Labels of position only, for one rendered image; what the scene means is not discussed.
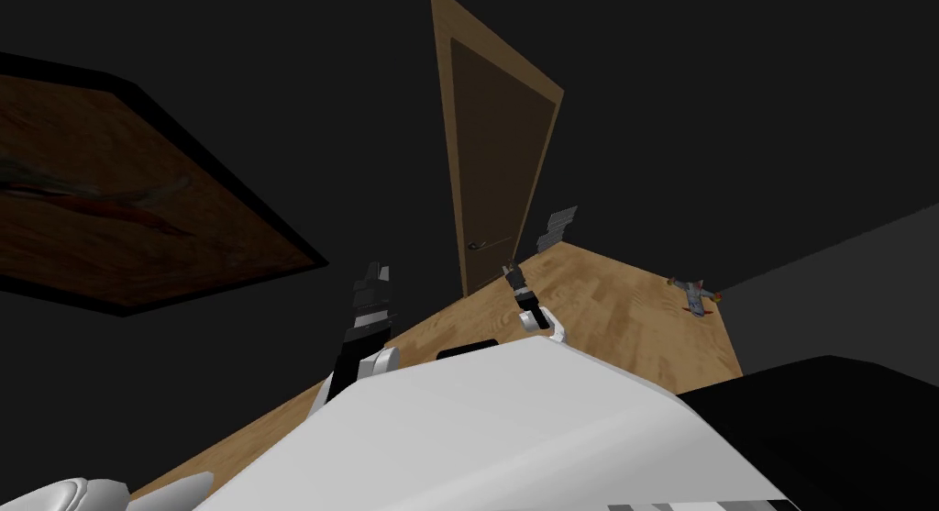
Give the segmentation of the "black framed brown picture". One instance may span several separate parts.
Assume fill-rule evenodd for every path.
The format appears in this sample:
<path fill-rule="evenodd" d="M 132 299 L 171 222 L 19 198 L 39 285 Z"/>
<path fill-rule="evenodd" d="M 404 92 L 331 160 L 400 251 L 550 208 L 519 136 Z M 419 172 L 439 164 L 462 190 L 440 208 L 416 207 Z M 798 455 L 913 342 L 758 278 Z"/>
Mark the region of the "black framed brown picture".
<path fill-rule="evenodd" d="M 0 52 L 0 291 L 129 317 L 325 265 L 139 86 Z"/>

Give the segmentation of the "dark brown door leaf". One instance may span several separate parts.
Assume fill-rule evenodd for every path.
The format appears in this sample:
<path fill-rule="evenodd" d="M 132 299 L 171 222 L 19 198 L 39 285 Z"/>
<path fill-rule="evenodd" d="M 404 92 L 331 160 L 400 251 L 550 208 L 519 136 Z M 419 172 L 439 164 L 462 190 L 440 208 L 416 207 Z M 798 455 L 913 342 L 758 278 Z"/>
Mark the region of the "dark brown door leaf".
<path fill-rule="evenodd" d="M 457 39 L 452 82 L 468 292 L 502 273 L 521 234 L 556 105 Z M 487 241 L 482 250 L 470 242 Z"/>

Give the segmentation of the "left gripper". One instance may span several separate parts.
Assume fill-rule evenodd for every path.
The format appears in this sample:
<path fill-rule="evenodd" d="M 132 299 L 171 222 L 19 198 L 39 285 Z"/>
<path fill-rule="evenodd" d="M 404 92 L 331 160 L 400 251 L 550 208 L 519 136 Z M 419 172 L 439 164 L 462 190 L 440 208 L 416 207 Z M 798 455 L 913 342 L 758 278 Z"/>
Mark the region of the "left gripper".
<path fill-rule="evenodd" d="M 353 284 L 352 291 L 352 307 L 356 315 L 386 310 L 391 298 L 389 265 L 371 262 L 365 276 Z"/>

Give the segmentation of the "grey toy airplane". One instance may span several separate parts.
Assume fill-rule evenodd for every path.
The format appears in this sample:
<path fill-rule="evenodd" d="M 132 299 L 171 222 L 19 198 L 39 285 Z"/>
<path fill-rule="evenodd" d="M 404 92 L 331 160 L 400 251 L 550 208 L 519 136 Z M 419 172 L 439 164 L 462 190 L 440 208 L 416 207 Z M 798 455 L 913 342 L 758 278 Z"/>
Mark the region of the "grey toy airplane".
<path fill-rule="evenodd" d="M 703 302 L 704 298 L 710 299 L 713 303 L 719 303 L 723 298 L 720 293 L 713 293 L 705 290 L 703 288 L 703 280 L 682 282 L 674 277 L 671 277 L 666 280 L 666 283 L 668 285 L 675 286 L 684 292 L 688 303 L 688 306 L 684 307 L 684 311 L 688 311 L 695 317 L 706 317 L 713 313 L 712 310 L 705 308 Z"/>

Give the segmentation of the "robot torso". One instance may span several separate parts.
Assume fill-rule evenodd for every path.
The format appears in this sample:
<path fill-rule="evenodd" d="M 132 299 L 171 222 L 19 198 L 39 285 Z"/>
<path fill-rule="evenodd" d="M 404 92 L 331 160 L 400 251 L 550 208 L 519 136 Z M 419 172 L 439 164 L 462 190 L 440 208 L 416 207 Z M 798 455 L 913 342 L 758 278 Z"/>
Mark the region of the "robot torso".
<path fill-rule="evenodd" d="M 671 392 L 535 336 L 361 378 L 194 511 L 607 511 L 782 497 Z"/>

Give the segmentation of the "grey ribbed panel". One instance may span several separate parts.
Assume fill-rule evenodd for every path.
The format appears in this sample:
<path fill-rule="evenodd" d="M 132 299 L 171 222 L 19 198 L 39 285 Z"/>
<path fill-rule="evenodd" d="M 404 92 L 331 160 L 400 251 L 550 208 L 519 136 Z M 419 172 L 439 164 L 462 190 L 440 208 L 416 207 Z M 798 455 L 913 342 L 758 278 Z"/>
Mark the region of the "grey ribbed panel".
<path fill-rule="evenodd" d="M 537 240 L 537 253 L 549 249 L 562 240 L 566 225 L 572 222 L 576 210 L 577 207 L 573 206 L 569 209 L 558 211 L 550 216 L 547 223 L 547 231 Z"/>

